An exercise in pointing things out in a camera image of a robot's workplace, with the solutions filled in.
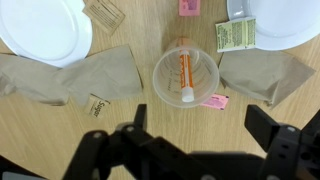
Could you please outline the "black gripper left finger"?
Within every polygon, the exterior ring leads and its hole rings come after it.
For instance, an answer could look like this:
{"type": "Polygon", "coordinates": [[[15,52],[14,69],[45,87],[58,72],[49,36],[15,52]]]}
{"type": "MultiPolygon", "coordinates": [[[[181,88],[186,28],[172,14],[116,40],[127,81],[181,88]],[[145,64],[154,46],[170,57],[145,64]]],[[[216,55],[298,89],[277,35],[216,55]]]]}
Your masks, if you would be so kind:
{"type": "Polygon", "coordinates": [[[134,117],[134,124],[142,129],[147,127],[147,105],[139,104],[134,117]]]}

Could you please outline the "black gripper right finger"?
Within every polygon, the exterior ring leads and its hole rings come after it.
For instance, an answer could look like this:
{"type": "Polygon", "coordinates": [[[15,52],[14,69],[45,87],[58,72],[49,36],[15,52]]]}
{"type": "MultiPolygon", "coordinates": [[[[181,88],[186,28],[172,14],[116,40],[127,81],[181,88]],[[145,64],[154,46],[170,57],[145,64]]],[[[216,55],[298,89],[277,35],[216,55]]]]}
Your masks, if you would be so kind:
{"type": "Polygon", "coordinates": [[[257,105],[248,105],[244,126],[260,147],[267,152],[280,125],[257,105]]]}

